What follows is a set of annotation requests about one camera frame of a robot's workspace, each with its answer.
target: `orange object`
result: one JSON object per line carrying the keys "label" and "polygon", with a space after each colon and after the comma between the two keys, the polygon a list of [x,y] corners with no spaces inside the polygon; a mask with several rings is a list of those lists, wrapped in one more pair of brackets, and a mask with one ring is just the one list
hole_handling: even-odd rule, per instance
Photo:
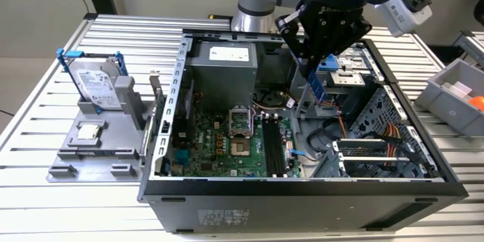
{"label": "orange object", "polygon": [[469,99],[469,103],[477,107],[478,110],[484,111],[484,96],[477,96]]}

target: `metal extrusion rail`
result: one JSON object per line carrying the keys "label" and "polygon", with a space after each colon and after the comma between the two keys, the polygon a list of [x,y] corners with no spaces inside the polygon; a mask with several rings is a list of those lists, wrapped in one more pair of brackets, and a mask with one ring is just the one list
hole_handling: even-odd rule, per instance
{"label": "metal extrusion rail", "polygon": [[461,31],[453,45],[459,46],[466,54],[484,66],[484,32]]}
{"label": "metal extrusion rail", "polygon": [[[161,71],[167,88],[182,28],[229,30],[229,24],[226,20],[98,15],[95,20],[82,21],[63,49],[93,53],[121,51],[135,91],[143,100],[151,100],[147,73]],[[385,28],[374,28],[366,38],[374,41],[402,91],[414,100],[427,77],[442,68],[439,61],[417,35],[393,38]],[[137,183],[46,183],[46,169],[75,117],[77,97],[69,77],[54,61],[0,136],[0,234],[5,234],[1,241],[174,239],[162,231],[149,206],[137,203]],[[465,184],[469,198],[390,234],[333,237],[325,233],[234,233],[177,238],[484,241],[484,138],[462,137],[431,114],[418,107],[415,110]]]}

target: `gray storage bin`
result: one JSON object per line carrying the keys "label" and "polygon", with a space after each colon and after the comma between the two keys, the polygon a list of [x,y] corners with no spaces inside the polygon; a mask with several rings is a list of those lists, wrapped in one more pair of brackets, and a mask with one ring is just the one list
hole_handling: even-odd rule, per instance
{"label": "gray storage bin", "polygon": [[463,135],[484,135],[484,113],[442,87],[459,82],[471,89],[470,97],[484,96],[484,71],[457,59],[426,82],[415,103]]}

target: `ram slot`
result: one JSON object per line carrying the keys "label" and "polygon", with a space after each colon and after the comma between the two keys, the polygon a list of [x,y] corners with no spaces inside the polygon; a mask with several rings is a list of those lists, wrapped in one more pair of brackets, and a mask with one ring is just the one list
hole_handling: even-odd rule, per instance
{"label": "ram slot", "polygon": [[282,177],[285,166],[277,118],[269,117],[262,120],[262,137],[266,174],[269,177],[273,175]]}

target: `label sticker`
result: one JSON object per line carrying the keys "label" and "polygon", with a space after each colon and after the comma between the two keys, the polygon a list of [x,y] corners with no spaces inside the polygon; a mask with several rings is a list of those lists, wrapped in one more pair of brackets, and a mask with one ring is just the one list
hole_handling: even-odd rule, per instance
{"label": "label sticker", "polygon": [[246,225],[250,210],[198,210],[201,225]]}
{"label": "label sticker", "polygon": [[295,100],[293,100],[291,98],[289,98],[287,103],[285,103],[285,106],[286,106],[289,109],[291,109],[291,108],[293,108],[293,106],[294,106],[294,102],[295,102]]}
{"label": "label sticker", "polygon": [[75,72],[91,103],[102,109],[119,109],[121,104],[109,75],[98,70],[78,69]]}
{"label": "label sticker", "polygon": [[221,46],[213,46],[210,48],[209,60],[211,61],[249,61],[249,49],[247,48],[223,48]]}

